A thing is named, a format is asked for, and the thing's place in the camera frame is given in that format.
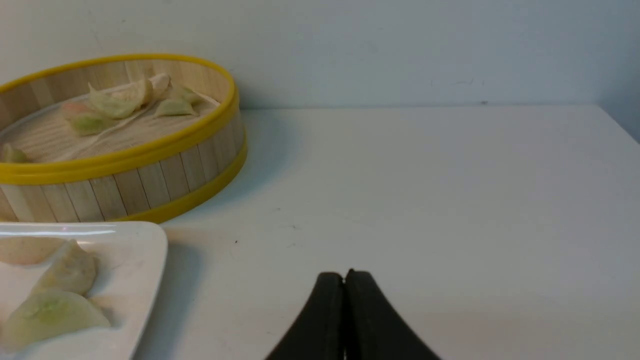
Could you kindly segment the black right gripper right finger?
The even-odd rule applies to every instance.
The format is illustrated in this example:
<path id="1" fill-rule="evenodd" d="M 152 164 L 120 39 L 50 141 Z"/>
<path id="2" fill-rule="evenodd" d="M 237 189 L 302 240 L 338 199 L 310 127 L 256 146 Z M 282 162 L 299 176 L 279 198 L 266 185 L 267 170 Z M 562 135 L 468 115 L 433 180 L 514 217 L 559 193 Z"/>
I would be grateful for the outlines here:
<path id="1" fill-rule="evenodd" d="M 391 305 L 370 272 L 350 269 L 344 288 L 346 359 L 439 359 Z"/>

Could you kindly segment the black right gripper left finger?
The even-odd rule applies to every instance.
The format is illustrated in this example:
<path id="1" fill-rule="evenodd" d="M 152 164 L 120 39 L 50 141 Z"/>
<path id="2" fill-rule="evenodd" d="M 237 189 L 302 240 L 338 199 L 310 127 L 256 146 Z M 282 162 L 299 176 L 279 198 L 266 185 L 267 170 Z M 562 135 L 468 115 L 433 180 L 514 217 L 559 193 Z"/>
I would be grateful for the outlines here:
<path id="1" fill-rule="evenodd" d="M 343 278 L 336 272 L 318 274 L 307 301 L 268 360 L 343 360 Z"/>

